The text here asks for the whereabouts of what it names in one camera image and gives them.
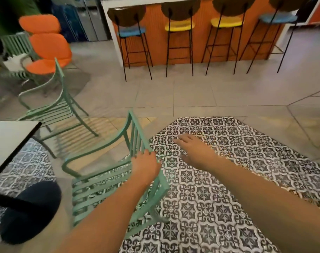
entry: orange chair backrest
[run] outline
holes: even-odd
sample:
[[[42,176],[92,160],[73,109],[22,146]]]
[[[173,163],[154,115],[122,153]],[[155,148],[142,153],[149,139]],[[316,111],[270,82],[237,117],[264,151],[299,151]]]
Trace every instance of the orange chair backrest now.
[[[61,31],[58,19],[51,14],[22,16],[19,18],[19,24],[31,34],[59,34]]]
[[[35,34],[30,36],[33,50],[43,59],[71,59],[72,52],[66,39],[60,34]]]

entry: hand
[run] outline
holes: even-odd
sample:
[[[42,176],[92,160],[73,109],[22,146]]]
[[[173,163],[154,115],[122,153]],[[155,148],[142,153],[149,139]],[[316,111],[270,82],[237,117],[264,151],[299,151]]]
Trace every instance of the hand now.
[[[158,176],[161,169],[161,162],[155,157],[155,152],[149,153],[146,149],[144,153],[138,152],[136,157],[132,157],[131,179],[136,179],[148,187]]]
[[[226,160],[218,156],[212,148],[190,134],[182,134],[179,139],[173,139],[175,144],[178,144],[187,152],[187,155],[180,155],[180,158],[187,164],[199,170],[210,171],[211,167],[215,166],[216,162]]]

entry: person's left hand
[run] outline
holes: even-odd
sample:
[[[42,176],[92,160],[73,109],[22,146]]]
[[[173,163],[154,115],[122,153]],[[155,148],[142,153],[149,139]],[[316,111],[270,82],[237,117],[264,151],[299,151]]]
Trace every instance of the person's left hand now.
[[[149,153],[146,149],[144,153],[138,152],[136,157],[132,157],[131,179],[148,187],[158,176],[160,169],[161,162],[157,161],[155,152]]]

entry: forearm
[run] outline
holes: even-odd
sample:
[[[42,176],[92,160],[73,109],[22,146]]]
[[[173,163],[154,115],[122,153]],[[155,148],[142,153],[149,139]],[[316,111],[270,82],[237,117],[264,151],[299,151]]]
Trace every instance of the forearm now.
[[[229,160],[208,170],[283,253],[320,252],[320,209]]]
[[[130,218],[147,186],[127,180],[99,204],[63,242],[55,253],[116,253]]]

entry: person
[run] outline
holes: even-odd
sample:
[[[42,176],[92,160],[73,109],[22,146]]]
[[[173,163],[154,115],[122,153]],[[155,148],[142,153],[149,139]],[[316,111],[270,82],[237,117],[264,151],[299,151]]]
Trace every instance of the person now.
[[[187,153],[180,156],[182,160],[223,183],[281,252],[320,253],[317,206],[218,156],[195,136],[183,134],[173,141]],[[84,218],[54,253],[118,252],[134,208],[160,169],[155,152],[137,153],[130,178]]]

